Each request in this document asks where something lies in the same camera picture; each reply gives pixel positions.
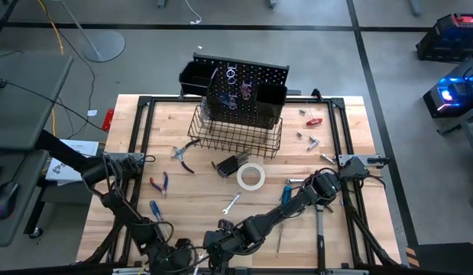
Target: white tape roll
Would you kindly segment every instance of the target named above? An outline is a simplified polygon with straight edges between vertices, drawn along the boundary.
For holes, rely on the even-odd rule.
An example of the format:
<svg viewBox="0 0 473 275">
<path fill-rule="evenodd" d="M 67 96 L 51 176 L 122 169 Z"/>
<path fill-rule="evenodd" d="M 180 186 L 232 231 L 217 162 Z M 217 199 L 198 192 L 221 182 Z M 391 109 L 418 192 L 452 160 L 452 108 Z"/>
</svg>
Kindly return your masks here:
<svg viewBox="0 0 473 275">
<path fill-rule="evenodd" d="M 251 168 L 255 168 L 256 170 L 258 170 L 258 172 L 260 173 L 260 181 L 258 181 L 258 183 L 255 185 L 249 186 L 248 184 L 243 182 L 243 179 L 241 178 L 241 176 L 243 175 L 245 170 L 251 169 Z M 265 171 L 263 168 L 261 168 L 260 165 L 256 163 L 246 163 L 243 166 L 239 167 L 238 174 L 236 174 L 236 179 L 238 180 L 238 184 L 241 187 L 243 187 L 243 189 L 248 190 L 248 191 L 255 191 L 255 190 L 260 189 L 260 187 L 264 185 Z"/>
</svg>

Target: wire basket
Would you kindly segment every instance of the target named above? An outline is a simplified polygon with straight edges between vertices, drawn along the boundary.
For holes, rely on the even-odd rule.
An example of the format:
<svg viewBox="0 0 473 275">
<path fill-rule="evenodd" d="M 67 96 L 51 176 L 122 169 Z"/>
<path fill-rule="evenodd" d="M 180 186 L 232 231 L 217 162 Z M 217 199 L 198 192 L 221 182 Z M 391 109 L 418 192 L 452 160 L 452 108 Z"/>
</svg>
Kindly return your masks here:
<svg viewBox="0 0 473 275">
<path fill-rule="evenodd" d="M 249 150 L 249 154 L 274 158 L 280 149 L 282 136 L 282 118 L 272 129 L 238 125 L 209 119 L 207 108 L 197 106 L 190 123 L 188 136 L 191 140 L 200 139 L 199 145 L 214 150 L 227 150 L 241 153 Z"/>
</svg>

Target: gray concrete floor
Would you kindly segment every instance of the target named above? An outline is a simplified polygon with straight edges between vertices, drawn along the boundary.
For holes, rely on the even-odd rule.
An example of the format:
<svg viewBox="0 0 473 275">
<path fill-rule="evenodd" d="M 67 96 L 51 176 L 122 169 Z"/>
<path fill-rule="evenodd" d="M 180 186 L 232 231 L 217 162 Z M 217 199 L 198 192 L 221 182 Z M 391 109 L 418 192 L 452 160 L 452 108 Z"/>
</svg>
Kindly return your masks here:
<svg viewBox="0 0 473 275">
<path fill-rule="evenodd" d="M 275 10 L 265 1 L 192 0 L 203 24 L 335 25 L 350 26 L 346 0 L 280 0 Z M 423 14 L 411 15 L 406 0 L 354 0 L 362 26 L 431 27 L 436 19 L 453 12 L 473 12 L 473 0 L 422 0 Z M 185 1 L 169 1 L 158 10 L 156 1 L 76 0 L 67 1 L 79 21 L 118 24 L 188 24 L 195 20 Z M 70 23 L 57 2 L 47 2 L 52 18 Z M 18 3 L 9 21 L 46 22 L 36 2 Z M 77 30 L 62 30 L 81 50 L 85 46 Z M 87 30 L 88 34 L 98 30 Z M 178 73 L 194 52 L 256 62 L 290 65 L 287 85 L 309 94 L 314 88 L 323 95 L 361 95 L 367 107 L 377 152 L 383 153 L 375 113 L 361 67 L 355 36 L 340 31 L 167 31 L 121 30 L 126 39 L 124 53 L 108 63 L 90 63 L 96 74 L 91 109 L 100 125 L 120 93 L 179 92 Z M 440 137 L 421 101 L 435 81 L 455 65 L 420 62 L 414 45 L 421 33 L 363 33 L 364 44 L 390 139 L 407 194 L 416 233 L 421 244 L 473 241 L 473 156 L 463 136 Z M 51 29 L 7 27 L 0 34 L 0 50 L 59 53 Z M 61 92 L 66 105 L 86 114 L 92 77 L 75 57 Z M 70 134 L 64 110 L 57 110 L 57 133 Z M 82 122 L 73 117 L 77 130 Z M 104 141 L 106 135 L 88 127 L 77 138 Z M 387 199 L 400 250 L 406 247 L 402 222 L 387 168 L 384 179 Z M 11 247 L 0 248 L 0 270 L 69 264 L 75 260 L 88 206 L 55 205 L 41 219 L 47 229 L 40 241 L 18 234 Z M 47 253 L 48 257 L 38 257 Z M 18 254 L 7 260 L 8 255 Z"/>
</svg>

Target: blue screwdriver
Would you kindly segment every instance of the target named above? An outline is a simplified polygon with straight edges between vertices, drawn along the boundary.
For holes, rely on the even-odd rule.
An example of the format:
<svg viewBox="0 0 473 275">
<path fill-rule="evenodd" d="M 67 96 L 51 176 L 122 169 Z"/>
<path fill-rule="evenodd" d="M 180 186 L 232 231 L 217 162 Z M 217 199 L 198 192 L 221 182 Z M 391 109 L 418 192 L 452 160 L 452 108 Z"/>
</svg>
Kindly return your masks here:
<svg viewBox="0 0 473 275">
<path fill-rule="evenodd" d="M 161 211 L 158 208 L 158 205 L 155 201 L 150 201 L 150 207 L 151 211 L 153 212 L 154 217 L 157 219 L 157 222 L 163 222 L 163 218 L 161 218 Z M 166 228 L 162 225 L 160 225 L 161 229 L 163 229 L 163 232 L 165 234 L 165 238 L 168 238 L 168 232 Z"/>
<path fill-rule="evenodd" d="M 291 195 L 292 195 L 292 187 L 285 186 L 282 192 L 281 205 L 288 202 L 290 200 Z M 277 242 L 277 254 L 279 254 L 279 251 L 280 251 L 280 242 L 282 241 L 282 232 L 283 232 L 283 221 L 280 223 L 279 241 Z"/>
</svg>

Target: wooden tabletop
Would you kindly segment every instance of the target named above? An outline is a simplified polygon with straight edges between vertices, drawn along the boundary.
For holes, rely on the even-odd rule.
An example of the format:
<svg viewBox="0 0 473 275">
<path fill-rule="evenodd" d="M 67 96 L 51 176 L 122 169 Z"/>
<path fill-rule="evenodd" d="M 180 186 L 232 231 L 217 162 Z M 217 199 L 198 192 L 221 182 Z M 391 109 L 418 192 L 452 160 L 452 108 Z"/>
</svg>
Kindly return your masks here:
<svg viewBox="0 0 473 275">
<path fill-rule="evenodd" d="M 128 151 L 138 96 L 120 95 L 118 97 L 105 151 Z M 344 100 L 355 153 L 375 154 L 363 98 L 349 96 L 344 97 Z M 250 162 L 260 164 L 267 176 L 264 185 L 259 190 L 245 191 L 238 185 L 236 173 L 228 179 L 223 179 L 212 168 L 211 161 L 219 163 L 234 153 L 210 150 L 205 147 L 191 147 L 183 155 L 187 166 L 196 172 L 191 174 L 182 168 L 178 160 L 171 160 L 170 153 L 172 146 L 182 147 L 190 141 L 190 138 L 187 137 L 187 130 L 195 107 L 195 103 L 188 102 L 156 103 L 147 154 L 153 154 L 157 160 L 154 163 L 146 163 L 144 166 L 138 211 L 143 216 L 155 220 L 149 202 L 152 199 L 157 201 L 164 218 L 175 227 L 173 238 L 170 241 L 171 245 L 174 245 L 178 238 L 189 238 L 194 245 L 202 245 L 205 232 L 215 231 L 218 220 L 221 218 L 236 224 L 250 215 L 269 212 L 279 205 L 279 198 L 286 178 L 304 179 L 315 170 L 329 167 L 328 163 L 319 158 L 319 154 L 324 153 L 330 156 L 335 154 L 326 105 L 288 103 L 283 108 L 281 115 L 283 131 L 277 156 L 272 160 L 250 157 Z M 322 123 L 313 128 L 307 128 L 305 122 L 309 118 L 299 114 L 300 108 L 307 110 L 308 113 L 311 111 L 314 118 L 323 118 Z M 146 112 L 141 120 L 141 125 L 144 125 L 145 116 Z M 140 149 L 143 130 L 144 128 L 141 127 L 136 150 Z M 301 140 L 296 136 L 297 131 L 303 134 Z M 340 124 L 339 131 L 342 150 L 346 152 Z M 307 152 L 310 135 L 320 139 L 320 143 L 318 147 Z M 166 199 L 163 199 L 162 195 L 149 183 L 150 177 L 162 183 L 164 171 L 169 177 Z M 375 175 L 379 174 L 376 170 L 371 170 L 371 172 Z M 97 184 L 96 188 L 103 193 L 106 191 L 103 183 Z M 241 198 L 227 215 L 223 215 L 222 210 L 238 191 L 243 193 Z M 362 192 L 369 228 L 389 255 L 400 262 L 383 186 L 373 179 L 365 180 Z M 326 210 L 324 212 L 326 267 L 329 268 L 338 268 L 341 263 L 349 263 L 350 266 L 353 266 L 345 212 L 340 201 L 341 193 L 331 204 L 335 212 L 330 213 Z M 77 260 L 84 260 L 92 254 L 112 228 L 113 220 L 114 216 L 110 210 L 105 208 L 97 197 L 93 196 Z M 235 256 L 230 261 L 230 266 L 317 267 L 316 210 L 313 207 L 308 207 L 299 217 L 285 221 L 280 253 L 277 255 L 278 231 L 278 227 L 274 227 L 256 253 L 250 256 Z M 357 233 L 361 257 L 366 260 L 363 238 L 360 231 L 357 230 Z M 122 238 L 119 239 L 121 241 L 118 243 L 117 257 L 123 243 Z M 139 255 L 134 245 L 131 246 L 130 263 L 146 259 L 146 257 Z"/>
</svg>

